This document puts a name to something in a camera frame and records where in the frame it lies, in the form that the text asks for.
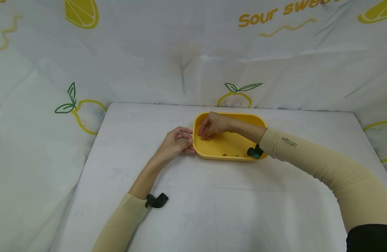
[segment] yellow tray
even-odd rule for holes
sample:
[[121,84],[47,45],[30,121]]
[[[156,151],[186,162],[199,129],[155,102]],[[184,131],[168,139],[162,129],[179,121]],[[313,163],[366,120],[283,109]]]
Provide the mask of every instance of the yellow tray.
[[[220,135],[215,135],[210,141],[202,140],[198,136],[199,127],[209,112],[199,114],[193,125],[193,148],[198,155],[204,159],[218,159],[231,161],[247,161],[254,162],[257,159],[247,155],[249,148],[255,148],[256,143],[244,138],[236,133],[225,132]],[[254,114],[239,114],[239,113],[219,113],[228,117],[239,119],[244,122],[266,127],[267,124]],[[263,153],[260,159],[264,159],[268,155]]]

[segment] white table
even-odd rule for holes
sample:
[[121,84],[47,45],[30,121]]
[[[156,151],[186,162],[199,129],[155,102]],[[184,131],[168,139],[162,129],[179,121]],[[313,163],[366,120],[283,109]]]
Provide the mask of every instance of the white table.
[[[355,116],[314,112],[112,103],[51,251],[90,252],[101,228],[166,133],[193,127],[201,112],[242,112],[387,173]],[[331,191],[294,166],[267,157],[231,162],[180,156],[152,190],[169,201],[152,209],[129,251],[345,251],[347,236]]]

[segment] lemon illustration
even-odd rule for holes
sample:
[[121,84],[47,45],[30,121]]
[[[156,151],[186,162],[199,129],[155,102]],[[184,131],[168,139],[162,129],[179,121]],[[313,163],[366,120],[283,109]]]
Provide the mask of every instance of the lemon illustration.
[[238,107],[238,108],[249,108],[252,105],[252,100],[248,95],[244,93],[239,93],[242,91],[248,91],[254,89],[263,83],[251,84],[240,89],[237,89],[235,85],[231,83],[225,83],[224,85],[231,92],[222,96],[217,102],[217,107]]
[[358,16],[360,23],[375,23],[387,19],[387,0],[384,0],[372,7],[366,13]]
[[93,29],[98,24],[98,8],[94,0],[65,0],[66,19],[75,26]]
[[371,145],[382,163],[387,163],[387,120],[364,128]]
[[60,105],[55,110],[55,113],[68,114],[71,112],[76,117],[77,123],[82,130],[91,135],[97,135],[106,114],[104,104],[96,100],[82,100],[76,106],[76,85],[74,82],[70,85],[68,94],[71,98],[71,103]]

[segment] fabric backdrop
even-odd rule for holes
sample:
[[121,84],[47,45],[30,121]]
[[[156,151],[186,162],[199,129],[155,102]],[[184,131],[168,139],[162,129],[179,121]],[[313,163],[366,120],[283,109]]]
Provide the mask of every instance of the fabric backdrop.
[[0,0],[0,251],[49,250],[111,102],[351,111],[387,169],[387,0]]

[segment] arm sleeve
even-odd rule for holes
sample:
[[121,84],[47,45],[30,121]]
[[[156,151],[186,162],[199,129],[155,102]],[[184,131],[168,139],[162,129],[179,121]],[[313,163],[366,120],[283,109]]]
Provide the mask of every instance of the arm sleeve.
[[289,162],[327,185],[338,201],[347,232],[365,224],[387,225],[387,189],[355,160],[272,128],[259,146],[274,159]]
[[91,252],[124,252],[133,231],[148,211],[146,201],[125,194],[101,230]]

